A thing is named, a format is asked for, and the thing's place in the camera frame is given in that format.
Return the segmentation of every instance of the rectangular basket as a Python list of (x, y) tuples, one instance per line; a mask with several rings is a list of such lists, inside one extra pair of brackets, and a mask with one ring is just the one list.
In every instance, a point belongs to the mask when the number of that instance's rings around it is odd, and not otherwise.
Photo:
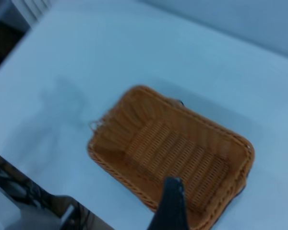
[(145, 86), (127, 91), (104, 115), (88, 152), (152, 211), (164, 178), (180, 177), (192, 230), (212, 227), (254, 161), (245, 138)]

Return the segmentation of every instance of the white surface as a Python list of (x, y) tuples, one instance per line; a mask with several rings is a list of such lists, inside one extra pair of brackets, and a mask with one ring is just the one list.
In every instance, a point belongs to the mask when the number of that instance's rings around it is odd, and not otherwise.
[(140, 3), (57, 4), (0, 68), (0, 155), (116, 230), (153, 213), (89, 159), (97, 120), (146, 84), (249, 139), (256, 160), (216, 230), (288, 230), (288, 59)]
[(288, 55), (288, 0), (144, 0)]

